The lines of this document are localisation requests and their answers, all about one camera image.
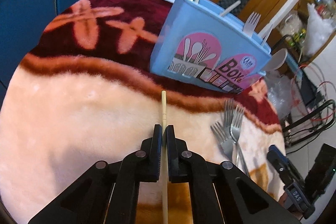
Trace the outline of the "white plastic fork in box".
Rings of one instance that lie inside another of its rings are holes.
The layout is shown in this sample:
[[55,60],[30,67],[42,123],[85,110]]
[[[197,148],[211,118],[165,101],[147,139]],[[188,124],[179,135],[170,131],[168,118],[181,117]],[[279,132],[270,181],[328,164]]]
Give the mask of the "white plastic fork in box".
[[253,32],[261,18],[261,15],[257,12],[252,12],[252,14],[248,17],[246,20],[244,27],[243,27],[243,32],[248,35],[249,37],[252,37]]

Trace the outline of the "white plastic chopstick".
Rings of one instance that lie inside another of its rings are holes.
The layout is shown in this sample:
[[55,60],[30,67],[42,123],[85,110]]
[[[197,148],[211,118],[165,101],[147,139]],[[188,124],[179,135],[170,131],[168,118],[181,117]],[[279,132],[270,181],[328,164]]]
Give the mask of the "white plastic chopstick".
[[221,17],[226,16],[233,9],[235,9],[236,7],[238,7],[240,5],[240,3],[241,3],[241,1],[237,0],[235,3],[233,3],[232,5],[230,5],[229,7],[227,7],[224,11],[222,11],[219,16],[221,16]]

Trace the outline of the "beige wooden chopstick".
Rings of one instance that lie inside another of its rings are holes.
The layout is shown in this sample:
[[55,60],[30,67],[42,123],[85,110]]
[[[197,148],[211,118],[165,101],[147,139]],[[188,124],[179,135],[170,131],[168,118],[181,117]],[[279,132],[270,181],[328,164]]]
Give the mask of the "beige wooden chopstick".
[[167,96],[166,91],[161,92],[162,96],[162,153],[161,153],[161,175],[162,175],[162,212],[163,223],[168,224],[168,165],[167,165],[167,149],[166,149],[166,127],[167,127]]

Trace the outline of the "white plastic bag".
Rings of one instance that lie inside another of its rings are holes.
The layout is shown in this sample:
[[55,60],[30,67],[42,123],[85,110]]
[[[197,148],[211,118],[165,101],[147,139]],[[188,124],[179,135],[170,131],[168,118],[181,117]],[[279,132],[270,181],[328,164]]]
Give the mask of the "white plastic bag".
[[303,46],[303,54],[311,57],[328,41],[330,35],[335,31],[335,20],[333,18],[323,19],[315,9],[315,4],[307,4],[309,14],[307,20],[306,37]]

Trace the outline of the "steel fork on blanket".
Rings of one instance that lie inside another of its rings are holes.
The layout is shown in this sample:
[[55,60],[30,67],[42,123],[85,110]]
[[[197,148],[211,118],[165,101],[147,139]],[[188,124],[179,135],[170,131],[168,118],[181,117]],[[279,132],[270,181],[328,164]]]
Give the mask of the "steel fork on blanket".
[[230,133],[230,126],[232,123],[232,109],[233,109],[233,100],[232,99],[228,99],[224,102],[224,118],[223,118],[223,126],[224,126],[224,133],[226,136],[226,155],[228,157],[228,159],[236,164],[236,153],[234,152],[234,143],[233,143],[233,139]]
[[244,109],[241,106],[236,105],[233,111],[233,117],[232,117],[231,126],[230,126],[230,134],[231,134],[232,140],[234,141],[234,144],[236,147],[236,162],[239,162],[240,160],[241,166],[243,167],[243,172],[248,177],[250,177],[242,149],[238,142],[240,138],[241,129],[242,129],[243,117],[244,117]]
[[211,131],[214,133],[217,138],[219,145],[224,152],[224,155],[228,158],[229,161],[235,162],[233,159],[234,146],[230,137],[224,132],[224,128],[220,122],[215,122],[210,126]]

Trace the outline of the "beige spoon in box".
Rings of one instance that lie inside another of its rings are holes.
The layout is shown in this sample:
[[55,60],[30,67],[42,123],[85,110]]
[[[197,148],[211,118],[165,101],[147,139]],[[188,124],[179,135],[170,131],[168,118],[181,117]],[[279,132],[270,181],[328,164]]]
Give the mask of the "beige spoon in box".
[[263,71],[270,72],[279,69],[286,61],[288,50],[282,48],[272,55],[269,62],[262,68]]

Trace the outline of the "red floral plush blanket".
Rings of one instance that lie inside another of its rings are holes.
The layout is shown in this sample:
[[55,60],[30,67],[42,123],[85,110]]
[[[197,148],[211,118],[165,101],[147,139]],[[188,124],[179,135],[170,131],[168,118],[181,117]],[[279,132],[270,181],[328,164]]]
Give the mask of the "red floral plush blanket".
[[172,7],[164,0],[79,0],[56,16],[18,64],[1,108],[1,200],[28,223],[99,160],[140,148],[161,119],[207,161],[226,159],[210,126],[224,102],[244,108],[239,138],[250,178],[279,200],[284,184],[267,162],[284,148],[263,78],[239,94],[150,72],[150,57]]

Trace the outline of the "blue utensil organizer box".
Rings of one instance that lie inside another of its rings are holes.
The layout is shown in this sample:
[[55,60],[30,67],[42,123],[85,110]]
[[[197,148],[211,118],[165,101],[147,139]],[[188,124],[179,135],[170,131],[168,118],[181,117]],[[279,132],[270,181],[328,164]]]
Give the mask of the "blue utensil organizer box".
[[209,0],[175,0],[150,57],[150,72],[239,94],[266,75],[270,46]]

